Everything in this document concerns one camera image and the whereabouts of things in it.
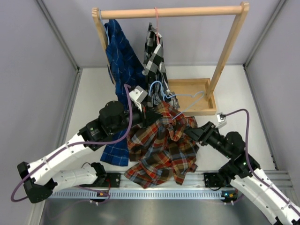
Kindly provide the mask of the red brown plaid shirt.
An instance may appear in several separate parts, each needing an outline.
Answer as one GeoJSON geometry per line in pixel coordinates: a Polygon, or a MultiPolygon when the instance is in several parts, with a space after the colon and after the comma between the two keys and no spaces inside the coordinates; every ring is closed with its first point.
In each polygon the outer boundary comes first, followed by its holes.
{"type": "Polygon", "coordinates": [[[166,102],[161,102],[155,111],[162,118],[147,128],[132,127],[127,136],[129,160],[136,164],[124,176],[142,188],[160,185],[170,178],[182,185],[186,174],[197,169],[199,147],[184,133],[198,127],[196,119],[181,115],[166,102]]]}

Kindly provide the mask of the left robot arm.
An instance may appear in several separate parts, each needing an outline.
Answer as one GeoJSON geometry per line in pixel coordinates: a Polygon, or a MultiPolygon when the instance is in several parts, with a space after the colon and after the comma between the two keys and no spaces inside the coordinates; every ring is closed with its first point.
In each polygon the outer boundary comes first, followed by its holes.
{"type": "Polygon", "coordinates": [[[72,171],[64,168],[76,159],[111,144],[115,134],[128,131],[135,125],[146,128],[162,118],[161,113],[147,106],[141,109],[135,105],[130,107],[125,110],[121,102],[110,101],[99,111],[97,119],[87,123],[66,144],[37,161],[19,163],[17,170],[29,201],[39,203],[54,192],[79,185],[103,186],[106,172],[100,163],[72,171]]]}

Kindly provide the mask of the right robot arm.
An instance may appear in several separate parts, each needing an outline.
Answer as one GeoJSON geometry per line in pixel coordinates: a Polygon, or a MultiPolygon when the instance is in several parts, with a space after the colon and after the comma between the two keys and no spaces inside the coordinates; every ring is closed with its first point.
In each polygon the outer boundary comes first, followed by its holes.
{"type": "Polygon", "coordinates": [[[223,136],[208,122],[188,128],[185,134],[201,146],[209,145],[229,159],[216,173],[206,173],[205,186],[231,186],[248,198],[273,225],[298,225],[300,208],[271,181],[258,162],[246,153],[246,143],[238,132],[223,136]]]}

